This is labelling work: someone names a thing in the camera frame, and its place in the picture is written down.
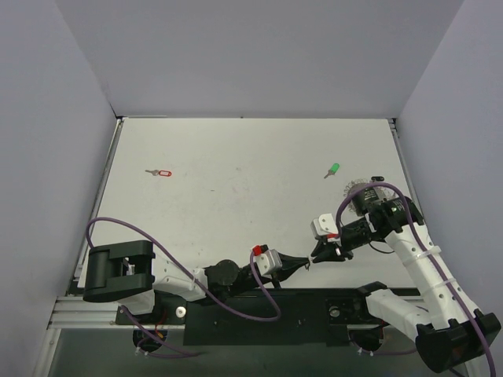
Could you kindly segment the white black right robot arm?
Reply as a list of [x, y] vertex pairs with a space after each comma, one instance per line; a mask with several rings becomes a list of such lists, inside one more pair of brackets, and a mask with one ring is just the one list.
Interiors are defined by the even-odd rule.
[[422, 361], [435, 373], [466, 364], [481, 375], [476, 360], [485, 357], [489, 374], [496, 365], [490, 345], [501, 330], [494, 313], [484, 313], [464, 292], [432, 243], [424, 218], [396, 186], [372, 181], [353, 186], [336, 213], [311, 222], [317, 240], [313, 262], [343, 262], [353, 250], [372, 242], [387, 244], [401, 261], [425, 309], [394, 294], [381, 282], [358, 289], [351, 312], [360, 321], [373, 317], [411, 339]]

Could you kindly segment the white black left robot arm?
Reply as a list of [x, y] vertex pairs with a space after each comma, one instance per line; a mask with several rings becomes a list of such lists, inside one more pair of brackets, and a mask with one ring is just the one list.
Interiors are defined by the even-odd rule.
[[153, 242], [135, 240], [93, 247], [89, 251], [83, 299], [86, 302], [118, 302], [147, 292], [177, 295], [197, 302], [211, 292], [224, 301], [259, 287], [287, 280], [301, 268], [308, 268], [306, 257], [293, 257], [254, 247], [252, 262], [240, 267], [224, 259], [215, 265], [190, 269], [186, 275], [167, 256], [157, 256]]

